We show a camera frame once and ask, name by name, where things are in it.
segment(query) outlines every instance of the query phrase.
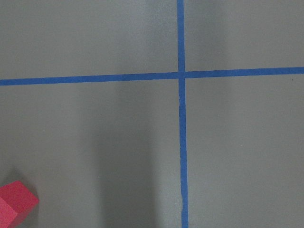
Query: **red cube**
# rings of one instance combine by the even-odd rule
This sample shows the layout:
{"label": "red cube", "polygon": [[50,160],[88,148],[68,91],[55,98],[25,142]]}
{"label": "red cube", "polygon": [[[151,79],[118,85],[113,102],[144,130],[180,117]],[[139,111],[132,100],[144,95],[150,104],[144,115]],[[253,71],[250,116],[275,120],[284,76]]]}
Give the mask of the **red cube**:
{"label": "red cube", "polygon": [[20,182],[0,188],[0,228],[14,228],[39,203],[39,200]]}

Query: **red foam block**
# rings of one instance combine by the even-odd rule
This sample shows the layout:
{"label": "red foam block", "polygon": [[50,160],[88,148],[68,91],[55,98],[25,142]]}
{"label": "red foam block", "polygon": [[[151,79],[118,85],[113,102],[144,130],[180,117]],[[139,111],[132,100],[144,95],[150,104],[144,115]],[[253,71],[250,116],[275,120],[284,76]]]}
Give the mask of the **red foam block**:
{"label": "red foam block", "polygon": [[39,203],[39,200],[20,182],[0,188],[0,228],[19,225]]}

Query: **blue tape line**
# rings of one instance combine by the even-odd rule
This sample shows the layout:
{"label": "blue tape line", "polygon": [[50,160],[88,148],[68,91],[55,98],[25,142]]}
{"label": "blue tape line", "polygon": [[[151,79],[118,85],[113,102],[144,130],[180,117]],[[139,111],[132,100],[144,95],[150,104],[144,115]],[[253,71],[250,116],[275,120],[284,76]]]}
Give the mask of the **blue tape line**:
{"label": "blue tape line", "polygon": [[185,77],[202,78],[202,77],[293,75],[293,74],[304,74],[304,67],[192,71],[192,72],[186,72]]}
{"label": "blue tape line", "polygon": [[177,36],[179,72],[185,72],[185,29],[184,29],[184,1],[177,0]]}
{"label": "blue tape line", "polygon": [[182,197],[181,227],[188,228],[188,171],[187,171],[187,132],[186,132],[186,85],[185,75],[179,78],[180,97],[180,190]]}
{"label": "blue tape line", "polygon": [[178,64],[180,97],[180,191],[182,198],[181,227],[188,228],[188,170],[186,135],[185,32],[184,1],[177,0]]}
{"label": "blue tape line", "polygon": [[172,73],[148,73],[148,74],[128,74],[128,75],[103,75],[103,76],[21,78],[21,79],[0,80],[0,86],[159,80],[159,79],[178,79],[178,77],[179,77],[178,73],[172,72]]}

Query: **blue tape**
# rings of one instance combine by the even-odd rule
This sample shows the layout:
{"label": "blue tape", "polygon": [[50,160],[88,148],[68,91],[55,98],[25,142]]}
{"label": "blue tape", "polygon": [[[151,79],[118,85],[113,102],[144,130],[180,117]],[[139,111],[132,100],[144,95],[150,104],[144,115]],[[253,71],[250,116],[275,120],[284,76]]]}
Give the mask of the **blue tape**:
{"label": "blue tape", "polygon": [[179,78],[180,97],[180,190],[182,197],[181,227],[188,228],[188,170],[187,170],[187,132],[186,132],[186,85],[185,74]]}
{"label": "blue tape", "polygon": [[177,0],[177,36],[179,72],[185,72],[185,29],[184,29],[184,1]]}
{"label": "blue tape", "polygon": [[178,77],[179,77],[178,73],[171,72],[171,73],[128,74],[128,75],[21,78],[21,79],[0,80],[0,86],[160,80],[160,79],[178,79]]}
{"label": "blue tape", "polygon": [[180,191],[182,198],[181,227],[188,228],[188,170],[186,135],[185,31],[184,1],[177,0],[178,66],[180,97]]}
{"label": "blue tape", "polygon": [[304,74],[304,67],[192,71],[192,72],[186,72],[185,77],[202,78],[202,77],[293,75],[293,74]]}

